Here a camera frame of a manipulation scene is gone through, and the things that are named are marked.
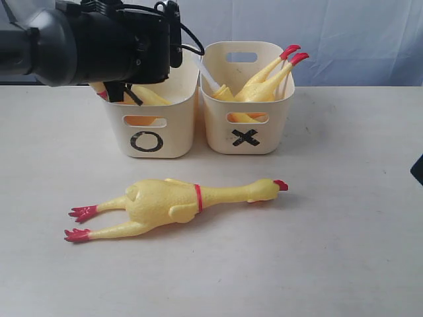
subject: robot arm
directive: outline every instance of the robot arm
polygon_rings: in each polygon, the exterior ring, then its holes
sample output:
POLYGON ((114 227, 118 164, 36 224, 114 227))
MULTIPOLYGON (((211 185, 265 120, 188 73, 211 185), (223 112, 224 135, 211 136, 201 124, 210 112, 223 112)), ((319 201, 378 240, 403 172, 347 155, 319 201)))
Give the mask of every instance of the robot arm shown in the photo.
POLYGON ((180 23, 174 1, 149 8, 121 0, 57 0, 55 9, 0 25, 0 75, 34 74, 51 87, 162 83, 170 67, 182 63, 182 48, 204 55, 200 41, 180 23), (181 44, 181 29, 199 51, 181 44))

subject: basket handle hole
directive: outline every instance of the basket handle hole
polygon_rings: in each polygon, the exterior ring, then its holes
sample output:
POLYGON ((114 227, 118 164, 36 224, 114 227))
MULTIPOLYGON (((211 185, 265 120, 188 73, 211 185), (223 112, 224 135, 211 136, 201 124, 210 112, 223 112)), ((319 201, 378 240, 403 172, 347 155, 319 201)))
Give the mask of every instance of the basket handle hole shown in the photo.
POLYGON ((253 52, 231 52, 226 54, 226 61, 229 63, 254 63, 258 59, 253 52))
POLYGON ((227 114, 230 123, 265 124, 269 121, 266 112, 230 112, 227 114))
POLYGON ((159 116, 125 116, 124 122, 130 127, 165 127, 167 120, 159 116))

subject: red comb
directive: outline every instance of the red comb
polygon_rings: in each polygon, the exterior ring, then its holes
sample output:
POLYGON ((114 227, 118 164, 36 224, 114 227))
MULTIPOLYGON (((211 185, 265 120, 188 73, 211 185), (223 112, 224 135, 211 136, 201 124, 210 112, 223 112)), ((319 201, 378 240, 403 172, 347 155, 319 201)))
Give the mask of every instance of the red comb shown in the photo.
POLYGON ((294 57, 289 61, 293 66, 297 65, 300 61, 309 58, 310 55, 307 53, 297 53, 294 57))
POLYGON ((286 192, 288 190, 288 184, 285 183, 283 180, 274 180, 273 183, 279 185, 279 190, 281 192, 286 192))
POLYGON ((292 44, 292 45, 288 46, 282 54, 280 54, 280 59, 282 61, 285 61, 285 60, 288 59, 289 55, 291 55, 293 52, 300 50, 300 49, 301 49, 300 45, 292 44))

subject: white table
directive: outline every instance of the white table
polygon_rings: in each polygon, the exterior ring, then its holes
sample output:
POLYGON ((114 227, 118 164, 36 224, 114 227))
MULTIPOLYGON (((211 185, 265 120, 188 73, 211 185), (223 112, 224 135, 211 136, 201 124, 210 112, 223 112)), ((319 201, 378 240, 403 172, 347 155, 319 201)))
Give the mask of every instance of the white table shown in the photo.
POLYGON ((198 124, 175 160, 117 148, 88 87, 0 87, 0 316, 417 317, 423 311, 423 89, 298 88, 280 148, 213 152, 198 124), (72 244, 71 207, 144 178, 281 178, 261 205, 220 205, 137 238, 72 244))

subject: black x mark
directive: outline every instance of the black x mark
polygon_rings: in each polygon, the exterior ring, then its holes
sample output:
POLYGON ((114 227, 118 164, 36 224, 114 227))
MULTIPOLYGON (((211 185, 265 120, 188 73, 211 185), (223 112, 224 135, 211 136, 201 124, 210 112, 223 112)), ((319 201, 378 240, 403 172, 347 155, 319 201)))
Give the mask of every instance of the black x mark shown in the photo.
POLYGON ((240 132, 240 131, 238 131, 238 130, 233 130, 232 131, 232 134, 235 134, 237 137, 239 137, 239 139, 238 140, 236 140, 234 143, 233 143, 233 146, 234 147, 237 147, 238 145, 240 145, 240 144, 242 144, 242 143, 244 143, 244 142, 248 142, 248 143, 250 143, 251 145, 254 145, 255 147, 257 146, 257 145, 259 145, 260 144, 260 142, 258 142, 254 137, 252 137, 253 135, 255 135, 255 134, 257 134, 258 132, 256 131, 256 130, 250 130, 250 131, 248 131, 246 134, 244 134, 244 133, 242 133, 242 132, 240 132))

